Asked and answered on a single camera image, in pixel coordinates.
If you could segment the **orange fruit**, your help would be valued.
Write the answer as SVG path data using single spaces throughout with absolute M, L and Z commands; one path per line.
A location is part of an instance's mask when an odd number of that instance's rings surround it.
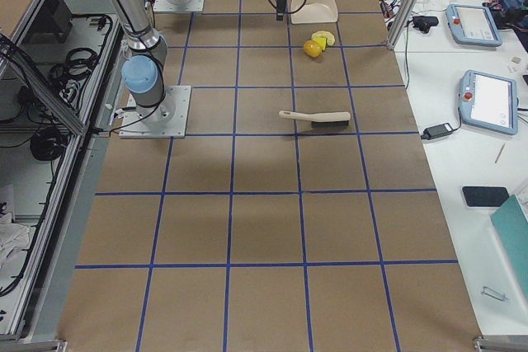
M 316 59 L 323 52 L 322 46 L 315 40 L 306 40 L 303 45 L 303 50 L 312 59 Z

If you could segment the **beige plastic dustpan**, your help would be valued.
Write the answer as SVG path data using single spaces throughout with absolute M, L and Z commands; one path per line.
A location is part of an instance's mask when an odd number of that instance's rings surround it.
M 290 22 L 294 25 L 337 22 L 335 0 L 291 0 Z

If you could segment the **yellow sponge piece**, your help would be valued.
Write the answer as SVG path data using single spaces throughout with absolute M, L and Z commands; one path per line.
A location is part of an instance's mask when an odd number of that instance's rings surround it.
M 319 36 L 319 37 L 314 37 L 312 39 L 312 41 L 314 41 L 322 51 L 325 51 L 326 50 L 326 47 L 327 47 L 327 39 L 325 37 L 322 37 L 322 36 Z

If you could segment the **beige hand brush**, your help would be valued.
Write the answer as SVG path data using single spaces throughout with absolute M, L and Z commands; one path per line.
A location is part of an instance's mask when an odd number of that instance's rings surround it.
M 283 119 L 310 122 L 313 128 L 347 127 L 351 120 L 351 113 L 348 111 L 308 114 L 280 110 L 278 115 Z

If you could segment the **teal notebook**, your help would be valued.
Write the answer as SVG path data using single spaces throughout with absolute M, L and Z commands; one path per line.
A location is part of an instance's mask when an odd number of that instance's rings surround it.
M 517 272 L 526 272 L 527 217 L 517 197 L 509 197 L 491 219 L 512 267 Z

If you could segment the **blue teach pendant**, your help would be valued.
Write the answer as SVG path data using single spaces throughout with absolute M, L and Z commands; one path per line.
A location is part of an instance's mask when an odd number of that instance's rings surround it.
M 516 82 L 468 70 L 460 81 L 458 111 L 463 124 L 515 135 L 518 132 Z
M 487 47 L 502 45 L 502 37 L 487 7 L 450 4 L 445 14 L 455 42 Z

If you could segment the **near blue teach pendant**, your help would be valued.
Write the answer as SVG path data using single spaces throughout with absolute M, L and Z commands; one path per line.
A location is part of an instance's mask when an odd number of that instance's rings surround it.
M 515 135 L 518 132 L 516 82 L 468 70 L 460 81 L 458 111 L 463 124 Z

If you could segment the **pale banana peel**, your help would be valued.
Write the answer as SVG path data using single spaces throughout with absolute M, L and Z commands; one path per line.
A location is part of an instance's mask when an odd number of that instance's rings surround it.
M 329 46 L 334 46 L 336 41 L 334 34 L 329 31 L 316 31 L 311 35 L 311 39 L 315 41 L 325 39 L 326 45 Z

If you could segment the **black smartphone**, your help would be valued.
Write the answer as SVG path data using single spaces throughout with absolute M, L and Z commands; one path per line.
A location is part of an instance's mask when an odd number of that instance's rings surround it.
M 471 208 L 498 208 L 510 197 L 507 189 L 499 186 L 464 186 L 462 193 Z

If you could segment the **black power adapter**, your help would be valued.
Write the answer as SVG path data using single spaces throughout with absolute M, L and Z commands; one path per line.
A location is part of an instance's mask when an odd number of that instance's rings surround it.
M 421 134 L 422 140 L 434 140 L 437 138 L 444 138 L 455 132 L 450 123 L 442 123 L 427 127 L 423 130 Z

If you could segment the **far blue teach pendant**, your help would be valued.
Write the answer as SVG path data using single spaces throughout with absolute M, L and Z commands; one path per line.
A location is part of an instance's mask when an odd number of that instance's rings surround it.
M 487 47 L 502 45 L 502 37 L 487 7 L 450 4 L 445 14 L 455 42 Z

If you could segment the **black webcam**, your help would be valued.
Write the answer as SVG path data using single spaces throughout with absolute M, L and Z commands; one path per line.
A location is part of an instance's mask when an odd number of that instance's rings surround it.
M 438 26 L 439 20 L 436 16 L 414 16 L 412 25 L 421 33 L 427 34 L 434 26 Z

